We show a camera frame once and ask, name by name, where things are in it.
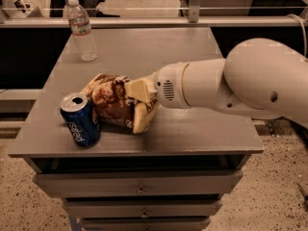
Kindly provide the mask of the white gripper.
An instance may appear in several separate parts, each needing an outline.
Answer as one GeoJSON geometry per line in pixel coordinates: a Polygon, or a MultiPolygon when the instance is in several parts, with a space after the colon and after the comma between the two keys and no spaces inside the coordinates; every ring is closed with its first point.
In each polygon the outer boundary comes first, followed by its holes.
{"type": "Polygon", "coordinates": [[[156,94],[159,103],[164,107],[190,107],[185,100],[182,87],[187,66],[187,63],[169,64],[156,71],[153,74],[154,79],[146,76],[124,84],[126,95],[141,102],[134,108],[134,134],[143,133],[148,129],[158,108],[157,103],[150,102],[156,98],[156,94]]]}

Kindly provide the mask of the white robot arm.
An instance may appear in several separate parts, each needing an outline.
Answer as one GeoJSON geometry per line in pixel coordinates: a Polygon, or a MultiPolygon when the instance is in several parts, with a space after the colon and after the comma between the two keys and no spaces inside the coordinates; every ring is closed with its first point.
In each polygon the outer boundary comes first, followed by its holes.
{"type": "Polygon", "coordinates": [[[202,107],[308,126],[308,61],[289,46],[252,38],[225,58],[166,65],[125,84],[126,95],[170,109],[202,107]]]}

